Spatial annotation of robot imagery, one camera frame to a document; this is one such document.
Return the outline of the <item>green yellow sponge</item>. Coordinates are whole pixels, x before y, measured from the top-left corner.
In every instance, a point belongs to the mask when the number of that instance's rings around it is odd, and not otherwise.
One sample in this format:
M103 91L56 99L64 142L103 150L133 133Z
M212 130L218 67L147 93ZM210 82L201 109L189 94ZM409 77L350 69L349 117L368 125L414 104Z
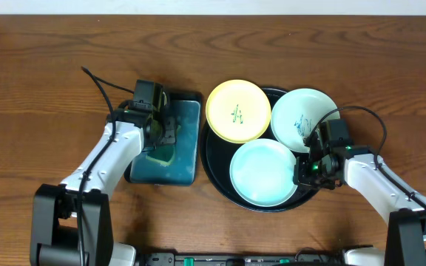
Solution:
M168 144L165 146L158 146L155 150L147 153L146 159L153 163L167 167L173 164L176 154L176 144Z

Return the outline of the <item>yellow plate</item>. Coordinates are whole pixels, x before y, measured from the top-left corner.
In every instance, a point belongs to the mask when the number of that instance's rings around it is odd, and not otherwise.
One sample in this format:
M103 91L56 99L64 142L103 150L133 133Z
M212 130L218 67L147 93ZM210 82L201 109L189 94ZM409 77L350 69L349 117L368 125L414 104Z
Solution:
M259 138L271 121L271 104L265 92L245 80L217 85L206 101L210 129L230 143L247 143Z

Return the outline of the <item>mint plate with small scribble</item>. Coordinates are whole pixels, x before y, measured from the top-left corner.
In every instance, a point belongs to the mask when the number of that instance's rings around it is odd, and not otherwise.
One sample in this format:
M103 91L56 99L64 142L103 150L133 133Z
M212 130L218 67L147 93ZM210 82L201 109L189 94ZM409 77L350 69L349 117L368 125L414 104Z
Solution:
M271 139L256 139L234 153L229 176L235 191L258 207L275 207L296 192L294 167L297 159L286 146Z

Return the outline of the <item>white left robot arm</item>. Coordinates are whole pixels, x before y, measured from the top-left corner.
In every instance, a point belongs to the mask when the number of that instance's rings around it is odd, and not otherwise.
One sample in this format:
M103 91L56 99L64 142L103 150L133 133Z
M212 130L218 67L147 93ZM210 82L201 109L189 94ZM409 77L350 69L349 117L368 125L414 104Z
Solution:
M174 115L118 109L101 139L59 185L33 198L32 265L134 265L136 249L113 237L109 201L125 170L146 148L173 144Z

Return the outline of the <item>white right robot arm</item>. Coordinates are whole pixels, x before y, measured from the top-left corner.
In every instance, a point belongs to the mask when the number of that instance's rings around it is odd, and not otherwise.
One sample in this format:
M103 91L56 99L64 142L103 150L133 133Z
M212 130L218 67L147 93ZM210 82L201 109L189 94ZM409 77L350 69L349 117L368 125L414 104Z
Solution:
M426 265L426 197L393 173L366 146L342 146L297 157L294 184L314 190L347 185L358 191L384 219L384 250L351 248L347 265Z

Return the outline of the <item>mint plate with large scribble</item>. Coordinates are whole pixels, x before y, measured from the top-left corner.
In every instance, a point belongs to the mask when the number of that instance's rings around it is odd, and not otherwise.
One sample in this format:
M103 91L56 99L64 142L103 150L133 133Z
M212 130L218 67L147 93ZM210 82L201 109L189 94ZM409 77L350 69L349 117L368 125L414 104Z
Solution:
M328 112L337 108L325 93L315 89L295 89L283 95L271 113L271 130L275 138L297 153L308 153L304 139Z

